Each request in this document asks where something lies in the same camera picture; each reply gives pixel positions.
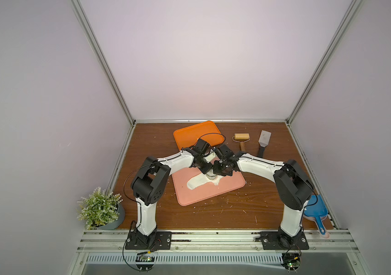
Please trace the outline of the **white dough lump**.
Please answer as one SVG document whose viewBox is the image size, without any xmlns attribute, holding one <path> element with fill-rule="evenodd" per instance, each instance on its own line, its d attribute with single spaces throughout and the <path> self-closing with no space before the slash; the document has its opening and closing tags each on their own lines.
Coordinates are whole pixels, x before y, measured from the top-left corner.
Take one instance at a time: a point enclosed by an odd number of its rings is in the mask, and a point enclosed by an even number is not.
<svg viewBox="0 0 391 275">
<path fill-rule="evenodd" d="M 207 178 L 206 174 L 198 174 L 194 177 L 192 177 L 188 182 L 187 182 L 187 188 L 189 190 L 194 190 L 200 186 L 203 186 L 207 183 L 212 183 L 214 184 L 215 186 L 218 186 L 218 184 L 220 183 L 220 181 L 222 180 L 223 176 L 219 176 L 217 177 L 217 179 L 211 181 L 210 179 Z"/>
</svg>

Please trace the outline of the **pink silicone mat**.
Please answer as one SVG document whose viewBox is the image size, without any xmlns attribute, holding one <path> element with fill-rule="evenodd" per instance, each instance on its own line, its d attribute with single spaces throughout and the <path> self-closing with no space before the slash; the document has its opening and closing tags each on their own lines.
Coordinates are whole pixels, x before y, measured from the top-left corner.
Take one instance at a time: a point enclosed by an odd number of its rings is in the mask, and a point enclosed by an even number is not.
<svg viewBox="0 0 391 275">
<path fill-rule="evenodd" d="M 218 186 L 207 183 L 194 190 L 189 190 L 187 182 L 198 174 L 202 174 L 198 168 L 184 168 L 172 175 L 177 201 L 181 206 L 201 202 L 245 186 L 245 179 L 242 173 L 234 171 L 232 176 L 223 176 Z"/>
</svg>

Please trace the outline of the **wooden rolling pin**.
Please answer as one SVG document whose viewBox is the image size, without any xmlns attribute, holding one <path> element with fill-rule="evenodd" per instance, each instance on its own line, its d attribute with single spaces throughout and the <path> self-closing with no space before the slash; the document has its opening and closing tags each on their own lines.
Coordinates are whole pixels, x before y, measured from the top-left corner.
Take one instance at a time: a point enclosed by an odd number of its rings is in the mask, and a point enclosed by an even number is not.
<svg viewBox="0 0 391 275">
<path fill-rule="evenodd" d="M 250 135 L 247 133 L 236 133 L 233 135 L 233 141 L 238 142 L 241 151 L 246 151 L 245 143 L 250 140 Z"/>
</svg>

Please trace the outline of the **black handled metal spatula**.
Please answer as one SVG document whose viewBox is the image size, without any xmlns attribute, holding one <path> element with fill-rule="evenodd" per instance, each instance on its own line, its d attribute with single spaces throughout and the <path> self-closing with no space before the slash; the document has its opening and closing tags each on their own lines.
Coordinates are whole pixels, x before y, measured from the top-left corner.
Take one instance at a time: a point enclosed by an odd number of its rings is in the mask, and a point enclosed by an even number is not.
<svg viewBox="0 0 391 275">
<path fill-rule="evenodd" d="M 260 137 L 259 137 L 259 151 L 257 154 L 258 158 L 263 158 L 264 157 L 264 151 L 265 148 L 268 146 L 270 143 L 270 138 L 271 138 L 272 133 L 262 130 Z"/>
</svg>

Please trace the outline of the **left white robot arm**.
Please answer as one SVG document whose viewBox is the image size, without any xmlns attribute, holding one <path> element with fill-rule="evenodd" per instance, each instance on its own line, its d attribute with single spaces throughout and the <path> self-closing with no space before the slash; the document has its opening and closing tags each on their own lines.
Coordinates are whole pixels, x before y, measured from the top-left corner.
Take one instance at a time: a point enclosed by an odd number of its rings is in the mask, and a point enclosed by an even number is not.
<svg viewBox="0 0 391 275">
<path fill-rule="evenodd" d="M 138 213 L 134 232 L 142 243 L 151 246 L 156 240 L 157 202 L 163 196 L 169 176 L 191 167 L 207 173 L 212 167 L 207 160 L 210 148 L 208 142 L 199 139 L 194 145 L 183 148 L 169 157 L 146 158 L 131 183 Z"/>
</svg>

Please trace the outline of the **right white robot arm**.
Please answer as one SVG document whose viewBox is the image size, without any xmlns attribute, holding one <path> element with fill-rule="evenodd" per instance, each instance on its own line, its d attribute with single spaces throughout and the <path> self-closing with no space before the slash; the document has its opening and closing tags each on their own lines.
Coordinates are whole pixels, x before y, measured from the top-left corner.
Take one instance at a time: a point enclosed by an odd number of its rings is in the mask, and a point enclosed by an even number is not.
<svg viewBox="0 0 391 275">
<path fill-rule="evenodd" d="M 275 183 L 284 204 L 283 218 L 278 229 L 282 246 L 296 244 L 303 232 L 304 208 L 314 193 L 314 187 L 296 160 L 277 162 L 239 151 L 234 153 L 226 145 L 214 150 L 218 157 L 213 165 L 216 175 L 231 176 L 234 171 L 251 173 Z"/>
</svg>

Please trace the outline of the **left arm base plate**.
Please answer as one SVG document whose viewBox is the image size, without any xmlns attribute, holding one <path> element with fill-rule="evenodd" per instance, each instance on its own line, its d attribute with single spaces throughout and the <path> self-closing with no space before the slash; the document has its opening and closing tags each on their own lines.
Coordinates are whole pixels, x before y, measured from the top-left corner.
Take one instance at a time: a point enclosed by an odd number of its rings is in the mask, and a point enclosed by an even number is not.
<svg viewBox="0 0 391 275">
<path fill-rule="evenodd" d="M 139 231 L 130 232 L 124 245 L 126 250 L 170 250 L 171 231 L 153 231 L 151 235 L 145 236 Z"/>
</svg>

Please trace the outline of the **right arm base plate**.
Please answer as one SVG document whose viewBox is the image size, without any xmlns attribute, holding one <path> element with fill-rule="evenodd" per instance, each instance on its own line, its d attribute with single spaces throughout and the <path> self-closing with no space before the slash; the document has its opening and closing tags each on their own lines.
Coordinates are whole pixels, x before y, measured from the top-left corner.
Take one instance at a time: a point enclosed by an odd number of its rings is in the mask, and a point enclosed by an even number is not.
<svg viewBox="0 0 391 275">
<path fill-rule="evenodd" d="M 281 231 L 261 231 L 255 241 L 261 243 L 264 250 L 309 250 L 310 248 L 302 230 L 294 237 Z"/>
</svg>

